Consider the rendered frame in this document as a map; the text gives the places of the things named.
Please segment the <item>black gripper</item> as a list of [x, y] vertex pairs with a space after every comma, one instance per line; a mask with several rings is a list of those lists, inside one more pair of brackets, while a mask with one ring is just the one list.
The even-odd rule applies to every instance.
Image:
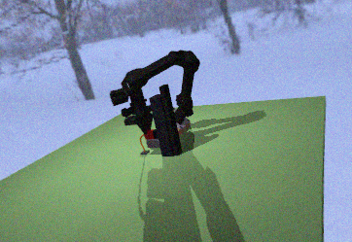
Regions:
[[[151, 105], [146, 105], [147, 98], [144, 97], [138, 100], [133, 100], [129, 103], [133, 107], [134, 113], [124, 120], [125, 125], [137, 124], [143, 133], [146, 135], [147, 130], [151, 130], [153, 114], [151, 114]], [[140, 116], [141, 115], [141, 116]]]

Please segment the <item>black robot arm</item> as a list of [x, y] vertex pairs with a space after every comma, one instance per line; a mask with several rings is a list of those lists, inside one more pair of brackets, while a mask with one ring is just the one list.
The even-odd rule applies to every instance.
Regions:
[[194, 73], [198, 70], [200, 61], [191, 51], [172, 51], [144, 68], [136, 68], [126, 73], [122, 81], [123, 88], [110, 92], [113, 105], [117, 106], [128, 102], [129, 97], [131, 101], [143, 98], [141, 87], [145, 86], [152, 77], [173, 65], [181, 66], [184, 69], [181, 93], [176, 95], [178, 108], [174, 112], [176, 122], [181, 124], [185, 117], [190, 117], [194, 113], [191, 95]]

